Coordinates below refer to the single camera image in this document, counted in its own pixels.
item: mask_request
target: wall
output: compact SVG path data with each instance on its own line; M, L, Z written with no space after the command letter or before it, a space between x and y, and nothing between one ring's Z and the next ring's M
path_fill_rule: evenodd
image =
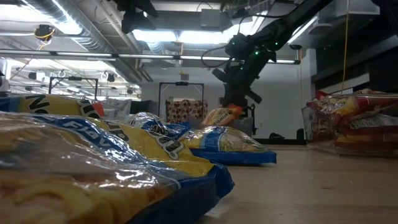
M178 70L147 68L147 71L156 82L142 85L142 100L158 100L159 82L179 81ZM184 72L190 74L190 82L205 84L205 100L209 109L217 108L218 98L224 94L223 84L214 78L211 71L204 68L186 68ZM252 90L263 99L260 105L256 105L256 127L259 130L254 138L268 138L273 132L287 139L296 138L296 131L303 127L301 108L312 99L309 65L302 65L302 77L301 83L298 65L268 64L264 67L260 79L252 85ZM303 86L303 97L300 94L300 84ZM183 90L174 87L168 90L168 94L174 97L194 98L199 93L193 89Z

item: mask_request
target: floor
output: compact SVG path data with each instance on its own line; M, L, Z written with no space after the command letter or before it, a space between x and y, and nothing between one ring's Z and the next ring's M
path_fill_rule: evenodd
M270 146L278 164L229 167L234 190L198 224L398 223L398 160Z

